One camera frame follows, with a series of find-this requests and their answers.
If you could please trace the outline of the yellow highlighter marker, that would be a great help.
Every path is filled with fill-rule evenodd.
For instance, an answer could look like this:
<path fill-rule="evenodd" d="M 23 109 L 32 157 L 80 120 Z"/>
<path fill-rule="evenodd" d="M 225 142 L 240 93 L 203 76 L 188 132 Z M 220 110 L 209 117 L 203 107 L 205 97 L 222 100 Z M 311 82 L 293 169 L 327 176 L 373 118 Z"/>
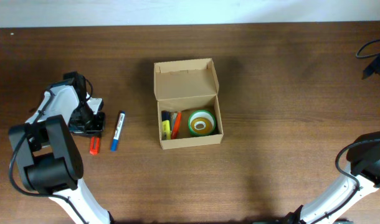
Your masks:
<path fill-rule="evenodd" d="M 171 115 L 169 111 L 161 112 L 162 119 L 162 140 L 170 140 L 171 139 Z"/>

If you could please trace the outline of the cardboard box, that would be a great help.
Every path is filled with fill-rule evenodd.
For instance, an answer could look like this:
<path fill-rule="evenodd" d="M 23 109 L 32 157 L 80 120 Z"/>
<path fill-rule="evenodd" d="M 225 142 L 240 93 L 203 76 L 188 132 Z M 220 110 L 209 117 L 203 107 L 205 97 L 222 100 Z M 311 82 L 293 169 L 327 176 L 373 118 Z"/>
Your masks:
<path fill-rule="evenodd" d="M 161 148 L 219 144 L 224 136 L 218 100 L 219 81 L 211 58 L 156 62 L 154 64 L 154 96 L 158 108 Z M 190 115 L 207 110 L 216 119 L 216 128 L 208 136 L 193 136 L 188 128 Z M 171 131 L 173 113 L 181 112 L 181 124 L 176 139 L 162 140 L 161 112 L 169 111 Z"/>

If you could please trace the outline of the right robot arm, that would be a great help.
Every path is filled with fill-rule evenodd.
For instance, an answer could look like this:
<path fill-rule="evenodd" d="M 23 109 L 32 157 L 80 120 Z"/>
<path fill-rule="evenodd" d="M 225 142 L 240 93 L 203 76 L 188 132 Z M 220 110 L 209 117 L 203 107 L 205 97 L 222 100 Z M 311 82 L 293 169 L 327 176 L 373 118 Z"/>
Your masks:
<path fill-rule="evenodd" d="M 334 223 L 363 197 L 380 189 L 380 131 L 358 137 L 336 156 L 340 176 L 314 201 L 290 212 L 283 223 Z"/>

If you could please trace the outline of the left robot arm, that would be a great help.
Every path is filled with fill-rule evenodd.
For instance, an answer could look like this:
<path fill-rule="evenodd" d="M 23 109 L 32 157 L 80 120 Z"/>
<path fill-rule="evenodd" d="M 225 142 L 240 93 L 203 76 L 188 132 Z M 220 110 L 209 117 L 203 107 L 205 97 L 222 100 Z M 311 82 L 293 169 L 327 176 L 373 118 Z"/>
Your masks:
<path fill-rule="evenodd" d="M 74 135 L 99 137 L 105 127 L 103 100 L 78 72 L 49 85 L 34 114 L 9 129 L 13 154 L 11 185 L 21 194 L 49 198 L 75 223 L 113 223 L 83 179 L 83 161 Z"/>

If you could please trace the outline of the green tape roll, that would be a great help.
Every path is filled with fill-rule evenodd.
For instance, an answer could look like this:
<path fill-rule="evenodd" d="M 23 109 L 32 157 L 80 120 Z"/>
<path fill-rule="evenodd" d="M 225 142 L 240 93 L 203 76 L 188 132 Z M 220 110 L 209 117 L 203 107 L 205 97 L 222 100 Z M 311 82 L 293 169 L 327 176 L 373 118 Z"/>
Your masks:
<path fill-rule="evenodd" d="M 208 120 L 210 120 L 212 122 L 213 130 L 210 133 L 210 134 L 212 134 L 216 128 L 217 122 L 216 122 L 214 115 L 207 110 L 197 110 L 190 115 L 190 117 L 188 119 L 188 128 L 189 128 L 189 131 L 191 132 L 191 134 L 193 136 L 200 136 L 200 135 L 197 135 L 191 128 L 191 121 L 194 120 L 195 118 L 199 118 L 199 117 L 207 118 Z"/>

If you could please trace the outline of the small yellow tape roll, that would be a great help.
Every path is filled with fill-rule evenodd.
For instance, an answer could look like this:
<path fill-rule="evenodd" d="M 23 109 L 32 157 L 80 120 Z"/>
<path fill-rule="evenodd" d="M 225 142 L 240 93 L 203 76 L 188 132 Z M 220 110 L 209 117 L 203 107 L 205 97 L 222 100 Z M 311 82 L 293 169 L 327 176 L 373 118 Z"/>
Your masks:
<path fill-rule="evenodd" d="M 213 124 L 207 118 L 199 117 L 191 121 L 192 130 L 200 136 L 208 135 L 213 130 Z"/>

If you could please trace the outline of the orange utility knife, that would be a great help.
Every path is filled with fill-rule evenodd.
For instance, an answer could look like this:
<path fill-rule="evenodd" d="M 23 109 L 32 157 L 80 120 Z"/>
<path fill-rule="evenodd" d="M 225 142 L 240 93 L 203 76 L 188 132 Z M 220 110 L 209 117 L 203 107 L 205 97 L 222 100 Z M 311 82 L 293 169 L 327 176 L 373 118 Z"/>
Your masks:
<path fill-rule="evenodd" d="M 100 152 L 100 137 L 93 136 L 90 140 L 90 150 L 91 155 L 97 155 Z"/>

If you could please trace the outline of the red stapler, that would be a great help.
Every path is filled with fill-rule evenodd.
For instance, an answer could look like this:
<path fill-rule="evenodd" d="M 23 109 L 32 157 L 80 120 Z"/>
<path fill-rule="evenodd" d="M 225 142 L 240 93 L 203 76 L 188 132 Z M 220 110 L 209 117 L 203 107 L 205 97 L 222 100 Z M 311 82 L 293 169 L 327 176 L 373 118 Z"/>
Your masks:
<path fill-rule="evenodd" d="M 173 113 L 171 139 L 176 139 L 181 124 L 181 112 Z"/>

